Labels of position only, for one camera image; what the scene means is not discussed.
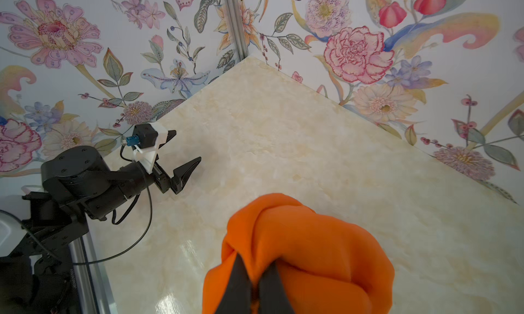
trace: marble table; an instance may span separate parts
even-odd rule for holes
[[[391,313],[524,312],[523,208],[265,63],[247,58],[161,122],[178,133],[167,172],[202,162],[178,195],[151,187],[149,232],[104,263],[119,313],[199,313],[227,220],[270,192],[371,232],[396,271]],[[97,257],[148,217],[143,196],[119,226],[90,220]]]

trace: pink carnation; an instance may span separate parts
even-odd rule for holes
[[[433,153],[439,161],[474,180],[489,180],[495,175],[493,164],[482,154],[464,147],[442,148]]]
[[[40,135],[27,124],[8,119],[0,126],[0,172],[17,169],[32,160],[32,152],[42,146]]]
[[[393,65],[394,51],[385,52],[384,34],[373,34],[366,26],[343,28],[327,42],[324,58],[333,72],[347,82],[372,84]]]

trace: floral wallpaper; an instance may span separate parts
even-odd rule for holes
[[[0,0],[2,194],[39,190],[41,163],[66,149],[111,152],[232,68],[224,4]]]
[[[250,55],[524,204],[522,0],[240,6]]]

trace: orange cloth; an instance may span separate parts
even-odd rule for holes
[[[237,253],[254,287],[277,261],[296,314],[386,314],[391,308],[395,270],[376,239],[284,194],[259,197],[231,217],[222,264],[204,281],[203,314],[218,308]]]

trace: metal frame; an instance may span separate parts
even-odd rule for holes
[[[242,22],[239,0],[226,0],[224,16],[226,17],[227,30],[230,35],[234,36],[233,41],[239,54],[239,61],[241,61],[246,58],[249,53],[245,42],[243,42],[245,39],[244,23]]]

